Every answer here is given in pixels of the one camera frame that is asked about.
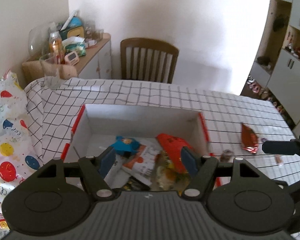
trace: white tablecloth with black grid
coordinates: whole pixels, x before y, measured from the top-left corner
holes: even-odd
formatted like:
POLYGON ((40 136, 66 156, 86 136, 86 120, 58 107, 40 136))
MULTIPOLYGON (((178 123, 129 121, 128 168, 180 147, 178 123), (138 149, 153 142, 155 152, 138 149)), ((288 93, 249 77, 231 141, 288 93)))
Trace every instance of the white tablecloth with black grid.
POLYGON ((229 149, 235 157, 246 158, 271 179, 285 180, 289 185, 300 180, 300 156, 282 156, 284 165, 279 167, 273 155, 262 151, 261 142, 256 155, 241 149, 242 122, 259 138, 294 138, 270 102, 156 82, 72 78, 59 89, 51 90, 43 81, 38 79, 25 89, 28 127, 42 163, 60 157, 65 143, 70 142, 70 131, 82 104, 158 106, 201 110, 215 156, 229 149))

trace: cardboard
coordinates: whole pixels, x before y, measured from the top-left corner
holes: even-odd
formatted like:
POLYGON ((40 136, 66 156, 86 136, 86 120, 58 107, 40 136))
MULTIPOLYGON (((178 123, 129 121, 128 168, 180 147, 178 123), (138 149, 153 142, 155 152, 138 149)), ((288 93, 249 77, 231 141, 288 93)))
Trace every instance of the cardboard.
POLYGON ((69 163, 99 156, 116 136, 144 138, 158 144, 160 133, 185 139, 198 156, 208 155, 201 112, 154 106, 84 105, 72 128, 72 140, 61 158, 69 163))
MULTIPOLYGON (((33 56, 28 59, 26 62, 22 63, 22 70, 25 75, 27 83, 30 83, 38 78, 44 77, 44 72, 39 62, 40 55, 33 56)), ((77 77, 77 71, 74 66, 71 65, 57 65, 55 67, 60 67, 60 78, 69 79, 72 77, 77 77)))

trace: small candy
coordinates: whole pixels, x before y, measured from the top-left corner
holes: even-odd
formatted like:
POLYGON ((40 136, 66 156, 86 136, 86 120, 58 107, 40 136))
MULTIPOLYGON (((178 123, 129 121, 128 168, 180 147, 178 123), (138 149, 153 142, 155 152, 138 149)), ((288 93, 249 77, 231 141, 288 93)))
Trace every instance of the small candy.
POLYGON ((281 158, 281 155, 275 155, 274 156, 274 158, 275 158, 275 162, 279 165, 279 166, 283 166, 283 160, 282 160, 282 158, 281 158))
POLYGON ((221 154, 220 161, 221 162, 229 162, 230 158, 233 156, 234 152, 231 150, 224 150, 221 154))

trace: blue toy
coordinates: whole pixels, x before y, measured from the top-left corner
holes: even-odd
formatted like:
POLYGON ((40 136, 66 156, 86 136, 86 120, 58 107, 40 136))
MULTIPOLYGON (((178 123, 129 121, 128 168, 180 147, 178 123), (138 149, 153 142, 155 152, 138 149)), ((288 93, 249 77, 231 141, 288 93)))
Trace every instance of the blue toy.
POLYGON ((135 155, 138 151, 138 148, 140 147, 140 143, 136 141, 134 138, 126 138, 122 136, 116 137, 116 142, 111 145, 117 154, 119 155, 127 155, 127 153, 130 153, 130 155, 135 155))

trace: red wrapper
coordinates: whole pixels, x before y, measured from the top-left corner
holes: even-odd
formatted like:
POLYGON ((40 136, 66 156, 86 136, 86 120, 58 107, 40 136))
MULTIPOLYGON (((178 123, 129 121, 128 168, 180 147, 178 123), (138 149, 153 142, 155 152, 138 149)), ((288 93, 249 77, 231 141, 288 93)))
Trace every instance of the red wrapper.
POLYGON ((186 168, 181 161, 181 149, 187 146, 189 149, 193 148, 185 140, 179 137, 174 137, 168 134, 161 133, 156 139, 160 143, 163 150, 167 153, 168 157, 174 164, 174 169, 178 173, 187 172, 186 168))
POLYGON ((255 132, 248 126, 241 123, 241 142, 242 149, 255 154, 258 151, 258 136, 255 132))

